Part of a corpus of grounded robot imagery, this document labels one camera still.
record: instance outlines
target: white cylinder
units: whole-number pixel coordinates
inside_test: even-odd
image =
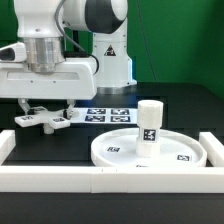
[[[138,102],[137,125],[144,129],[158,129],[162,126],[163,103],[156,100]]]
[[[136,154],[156,158],[160,154],[159,129],[162,126],[163,103],[155,100],[138,102]]]

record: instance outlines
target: black strip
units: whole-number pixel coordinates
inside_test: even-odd
[[[111,0],[87,0],[85,20],[90,31],[106,34],[115,32],[124,21],[114,14]]]
[[[7,48],[0,51],[0,60],[2,61],[14,61],[15,58],[15,51],[12,48]]]

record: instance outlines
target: white card with markers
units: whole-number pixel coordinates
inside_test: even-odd
[[[136,124],[137,109],[74,108],[71,123]]]

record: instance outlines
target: label on cup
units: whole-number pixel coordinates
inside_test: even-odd
[[[156,143],[158,141],[159,130],[140,129],[140,139],[144,142]]]

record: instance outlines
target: robot logo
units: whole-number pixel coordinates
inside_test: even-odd
[[[104,56],[116,56],[112,45],[109,46]]]

